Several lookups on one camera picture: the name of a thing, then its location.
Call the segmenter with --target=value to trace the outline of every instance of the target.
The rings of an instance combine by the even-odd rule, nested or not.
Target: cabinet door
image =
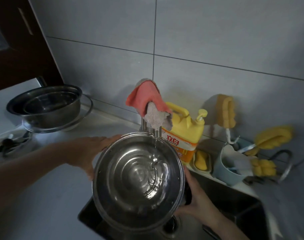
[[[28,0],[0,0],[0,90],[43,77],[63,84]]]

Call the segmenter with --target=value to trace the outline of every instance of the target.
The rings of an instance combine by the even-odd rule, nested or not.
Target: sink
[[[266,216],[262,203],[252,196],[234,190],[197,173],[191,174],[214,205],[233,221],[249,239],[269,239]],[[79,220],[107,240],[152,240],[152,239],[220,239],[207,226],[189,215],[172,218],[165,226],[146,234],[125,234],[110,227],[96,211],[93,199],[83,208]]]

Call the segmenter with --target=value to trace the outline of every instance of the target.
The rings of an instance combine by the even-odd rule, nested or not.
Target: orange label
[[[191,143],[162,128],[162,137],[174,147],[180,159],[189,163],[194,155],[197,143]]]

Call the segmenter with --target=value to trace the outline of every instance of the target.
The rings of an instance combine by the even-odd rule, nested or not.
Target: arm
[[[94,157],[119,137],[83,137],[54,143],[1,164],[0,209],[39,178],[65,163],[82,168],[92,180]]]
[[[248,240],[238,227],[227,219],[211,202],[198,181],[184,167],[186,180],[191,188],[191,204],[179,207],[175,214],[189,214],[209,226],[222,240]]]

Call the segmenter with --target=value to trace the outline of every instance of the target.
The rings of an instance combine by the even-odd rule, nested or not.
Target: yellow jug
[[[181,161],[189,163],[204,130],[203,118],[208,113],[205,109],[200,109],[196,120],[192,120],[187,109],[170,102],[166,104],[174,111],[173,127],[171,131],[162,128],[162,137],[176,149]]]

